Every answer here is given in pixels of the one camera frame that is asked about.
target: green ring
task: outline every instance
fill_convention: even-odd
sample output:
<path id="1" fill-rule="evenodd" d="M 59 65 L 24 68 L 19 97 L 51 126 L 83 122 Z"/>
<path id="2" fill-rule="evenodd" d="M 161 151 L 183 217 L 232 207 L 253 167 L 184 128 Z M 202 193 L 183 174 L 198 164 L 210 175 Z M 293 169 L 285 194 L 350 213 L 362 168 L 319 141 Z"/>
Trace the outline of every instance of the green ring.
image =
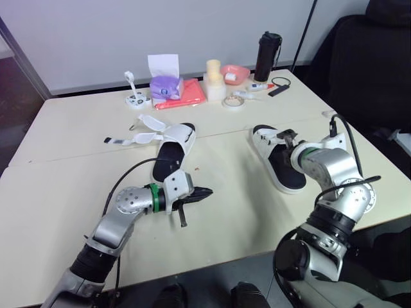
<path id="1" fill-rule="evenodd" d="M 152 190 L 153 196 L 153 212 L 160 212 L 159 186 L 153 183 L 148 184 Z"/>

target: black cable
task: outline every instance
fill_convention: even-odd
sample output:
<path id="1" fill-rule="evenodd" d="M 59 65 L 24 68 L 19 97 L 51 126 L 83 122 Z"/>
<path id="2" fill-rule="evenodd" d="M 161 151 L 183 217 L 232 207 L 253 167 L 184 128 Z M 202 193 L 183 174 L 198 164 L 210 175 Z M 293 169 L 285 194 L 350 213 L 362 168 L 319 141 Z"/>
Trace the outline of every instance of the black cable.
<path id="1" fill-rule="evenodd" d="M 289 231 L 286 235 L 283 236 L 283 238 L 280 240 L 280 242 L 277 245 L 277 249 L 275 249 L 274 255 L 278 251 L 278 248 L 281 246 L 281 244 L 283 244 L 285 241 L 291 239 L 296 232 L 297 232 L 297 229 L 293 229 L 293 230 Z M 275 257 L 274 257 L 273 263 L 274 263 L 273 264 L 274 265 L 274 278 L 275 278 L 275 281 L 277 282 L 278 286 L 280 287 L 281 291 L 284 293 L 284 295 L 287 297 L 288 301 L 291 303 L 291 305 L 294 308 L 300 307 L 301 303 L 298 300 L 298 296 L 295 295 L 291 289 L 287 288 L 284 285 L 283 281 L 281 281 L 280 276 L 278 275 L 277 268 L 275 266 Z"/>
<path id="2" fill-rule="evenodd" d="M 351 128 L 349 127 L 348 122 L 344 119 L 343 116 L 341 116 L 339 114 L 335 114 L 331 117 L 331 121 L 329 122 L 329 126 L 330 126 L 329 127 L 329 136 L 330 137 L 335 137 L 337 135 L 337 125 L 335 123 L 335 118 L 336 117 L 341 120 L 342 124 L 344 124 L 345 129 L 347 130 L 349 141 L 351 143 L 351 147 L 353 148 L 354 158 L 355 158 L 355 162 L 357 164 L 358 172 L 361 176 L 363 176 L 362 175 L 361 162 L 360 162 L 360 156 L 358 155 L 358 150 L 357 150 L 357 146 L 355 144 L 353 132 L 351 131 Z"/>
<path id="3" fill-rule="evenodd" d="M 178 162 L 178 161 L 175 161 L 175 160 L 164 159 L 164 158 L 157 158 L 157 157 L 156 157 L 156 158 L 149 158 L 149 159 L 146 159 L 146 160 L 142 160 L 142 161 L 140 161 L 138 164 L 135 164 L 135 165 L 132 166 L 129 170 L 127 170 L 127 171 L 124 173 L 124 175 L 122 175 L 121 178 L 119 178 L 119 180 L 114 184 L 113 188 L 111 189 L 111 192 L 109 192 L 109 195 L 107 196 L 107 200 L 106 200 L 106 202 L 105 202 L 104 209 L 103 209 L 103 215 L 101 215 L 101 216 L 106 215 L 107 209 L 108 209 L 108 207 L 109 207 L 110 200 L 111 200 L 111 198 L 113 197 L 114 191 L 117 189 L 117 187 L 118 187 L 118 185 L 120 184 L 120 182 L 121 182 L 122 180 L 124 180 L 124 178 L 125 178 L 131 171 L 133 171 L 135 168 L 137 168 L 137 167 L 145 164 L 146 162 L 153 162 L 153 161 L 158 161 L 158 162 L 170 162 L 170 163 L 171 163 L 171 162 L 174 162 L 174 163 L 176 163 L 176 165 L 179 164 L 179 162 Z"/>
<path id="4" fill-rule="evenodd" d="M 287 85 L 291 85 L 291 80 L 289 80 L 288 78 L 285 78 L 285 77 L 274 77 L 274 78 L 271 78 L 271 83 L 272 83 L 273 85 L 280 86 L 278 83 L 275 83 L 275 82 L 274 82 L 274 80 L 276 80 L 276 79 L 285 80 L 285 81 L 287 81 Z"/>
<path id="5" fill-rule="evenodd" d="M 291 65 L 291 69 L 290 69 L 290 70 L 291 70 L 291 73 L 294 72 L 295 63 L 297 62 L 297 58 L 298 58 L 298 55 L 299 55 L 299 53 L 300 53 L 300 49 L 301 49 L 302 43 L 304 42 L 304 38 L 306 37 L 306 33 L 307 33 L 307 30 L 308 30 L 308 26 L 310 25 L 311 18 L 313 17 L 313 13 L 314 13 L 314 9 L 315 9 L 315 6 L 316 6 L 316 5 L 317 5 L 317 0 L 314 0 L 313 5 L 311 6 L 310 14 L 309 14 L 308 19 L 307 19 L 307 22 L 306 22 L 306 26 L 305 26 L 305 28 L 304 28 L 304 31 L 303 31 L 302 36 L 301 36 L 301 39 L 300 39 L 300 44 L 298 45 L 297 52 L 295 53 L 295 56 L 294 56 L 293 64 Z"/>
<path id="6" fill-rule="evenodd" d="M 361 185 L 361 184 L 372 183 L 372 182 L 375 182 L 375 181 L 378 181 L 378 180 L 381 180 L 381 176 L 380 176 L 380 175 L 372 176 L 372 177 L 370 177 L 370 178 L 366 178 L 365 180 L 361 180 L 361 181 L 358 181 L 358 182 L 346 183 L 346 184 L 342 184 L 342 185 L 338 185 L 338 186 L 335 186 L 335 187 L 326 189 L 325 191 L 322 191 L 322 192 L 315 198 L 314 206 L 317 205 L 318 201 L 320 200 L 320 198 L 321 198 L 323 195 L 325 195 L 325 194 L 327 194 L 327 193 L 330 193 L 331 191 L 336 191 L 336 190 L 338 190 L 338 189 L 346 188 L 346 187 L 350 187 L 350 186 L 357 186 L 357 185 Z"/>
<path id="7" fill-rule="evenodd" d="M 111 191 L 109 192 L 109 195 L 107 196 L 107 200 L 105 202 L 104 205 L 104 209 L 103 209 L 103 214 L 101 216 L 106 215 L 107 213 L 107 209 L 109 207 L 110 204 L 110 200 L 114 194 L 114 191 L 117 189 L 118 185 L 121 183 L 122 180 L 124 180 L 124 178 L 131 172 L 133 171 L 135 168 L 145 164 L 146 162 L 153 162 L 153 161 L 158 161 L 158 162 L 170 162 L 170 163 L 175 163 L 176 165 L 179 165 L 178 161 L 175 160 L 170 160 L 170 159 L 164 159 L 164 158 L 149 158 L 149 159 L 145 159 L 140 161 L 139 163 L 135 164 L 134 166 L 132 166 L 129 170 L 127 170 L 119 179 L 118 181 L 114 184 L 113 188 L 111 189 Z M 110 307 L 115 307 L 116 306 L 116 300 L 117 300 L 117 293 L 118 293 L 118 286 L 119 286 L 119 281 L 120 281 L 120 263 L 121 263 L 121 258 L 120 256 L 117 259 L 117 273 L 116 273 L 116 285 L 114 286 L 114 298 L 110 304 Z"/>

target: tape roll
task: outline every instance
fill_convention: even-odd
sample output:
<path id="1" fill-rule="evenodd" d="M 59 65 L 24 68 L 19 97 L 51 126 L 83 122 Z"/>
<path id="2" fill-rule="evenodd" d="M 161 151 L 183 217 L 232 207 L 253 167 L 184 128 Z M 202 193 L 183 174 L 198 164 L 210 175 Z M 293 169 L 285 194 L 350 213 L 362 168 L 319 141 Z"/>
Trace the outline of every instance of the tape roll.
<path id="1" fill-rule="evenodd" d="M 244 108 L 244 99 L 238 95 L 230 95 L 223 99 L 223 106 L 231 110 Z"/>

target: black pole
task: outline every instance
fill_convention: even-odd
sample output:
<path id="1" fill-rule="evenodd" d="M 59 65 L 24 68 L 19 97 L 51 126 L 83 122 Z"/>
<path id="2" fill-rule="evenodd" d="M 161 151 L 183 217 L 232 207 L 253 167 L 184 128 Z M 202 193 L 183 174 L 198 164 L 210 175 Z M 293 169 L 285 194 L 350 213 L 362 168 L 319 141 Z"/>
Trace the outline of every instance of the black pole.
<path id="1" fill-rule="evenodd" d="M 291 65 L 291 69 L 290 69 L 291 73 L 294 72 L 295 63 L 297 62 L 298 54 L 300 53 L 302 43 L 304 42 L 304 38 L 306 37 L 307 29 L 308 29 L 308 26 L 310 25 L 311 18 L 313 17 L 313 12 L 314 12 L 314 9 L 315 9 L 316 5 L 317 5 L 317 0 L 314 0 L 313 5 L 311 6 L 310 14 L 309 14 L 307 22 L 306 22 L 306 27 L 304 28 L 304 31 L 303 31 L 301 39 L 300 39 L 300 44 L 298 45 L 297 52 L 295 53 L 293 64 Z"/>

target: table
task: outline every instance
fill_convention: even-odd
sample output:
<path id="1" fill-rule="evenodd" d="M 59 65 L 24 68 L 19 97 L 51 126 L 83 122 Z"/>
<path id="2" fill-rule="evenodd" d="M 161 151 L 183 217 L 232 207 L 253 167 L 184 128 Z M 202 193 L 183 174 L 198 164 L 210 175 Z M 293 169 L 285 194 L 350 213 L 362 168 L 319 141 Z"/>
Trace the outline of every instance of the table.
<path id="1" fill-rule="evenodd" d="M 274 71 L 270 77 L 275 76 L 289 78 L 292 87 L 272 99 L 267 99 L 268 91 L 256 92 L 261 101 L 248 101 L 242 112 L 227 112 L 221 107 L 221 101 L 195 107 L 133 110 L 124 103 L 131 90 L 49 99 L 21 142 L 10 166 L 118 151 L 118 146 L 104 144 L 103 140 L 106 137 L 131 138 L 139 131 L 130 132 L 128 129 L 142 112 L 170 124 L 193 122 L 197 137 L 206 137 L 246 130 L 259 123 L 314 119 L 330 109 L 290 71 Z M 244 85 L 227 88 L 231 93 L 244 89 Z"/>
<path id="2" fill-rule="evenodd" d="M 301 99 L 305 100 L 309 93 L 305 88 Z M 285 105 L 281 95 L 277 97 L 279 105 Z M 88 99 L 83 97 L 83 104 L 88 104 Z M 320 140 L 328 133 L 329 121 L 320 110 L 329 107 L 318 98 L 316 104 L 316 116 L 288 122 L 265 121 L 264 112 L 256 115 L 257 118 L 238 114 L 237 118 L 244 117 L 247 121 L 241 124 L 244 129 L 237 130 L 238 124 L 231 123 L 226 129 L 232 131 L 225 133 L 213 133 L 215 128 L 207 128 L 200 118 L 198 122 L 192 119 L 203 131 L 203 137 L 200 135 L 196 140 L 185 170 L 191 173 L 195 185 L 212 188 L 214 193 L 199 203 L 185 206 L 187 228 L 180 227 L 177 213 L 141 218 L 122 254 L 120 286 L 274 250 L 287 231 L 305 221 L 320 189 L 311 179 L 297 195 L 275 189 L 249 143 L 249 128 L 271 124 L 281 130 L 293 128 L 302 139 Z M 210 103 L 208 108 L 211 107 L 216 113 L 220 108 L 227 117 L 232 116 L 218 104 Z M 183 107 L 182 112 L 186 112 L 185 108 L 196 107 Z M 172 111 L 177 117 L 178 109 Z M 29 132 L 26 144 L 30 144 L 30 136 Z M 354 131 L 354 136 L 364 175 L 383 177 L 373 184 L 377 192 L 375 208 L 356 228 L 409 214 L 411 182 L 358 132 Z M 53 159 L 47 153 L 37 152 L 35 162 L 22 160 L 4 171 L 0 178 L 0 202 L 4 207 L 0 236 L 8 253 L 0 255 L 3 264 L 0 287 L 5 290 L 0 298 L 2 307 L 38 304 L 47 297 L 82 248 L 83 235 L 89 234 L 98 222 L 114 182 L 131 165 L 156 156 L 157 148 L 152 144 L 90 153 L 87 151 L 92 148 L 85 150 L 78 144 L 77 153 L 82 155 Z M 119 190 L 149 183 L 151 168 L 152 165 L 146 164 L 136 169 Z M 395 193 L 391 183 L 396 184 Z M 114 286 L 113 273 L 107 279 L 106 289 Z"/>

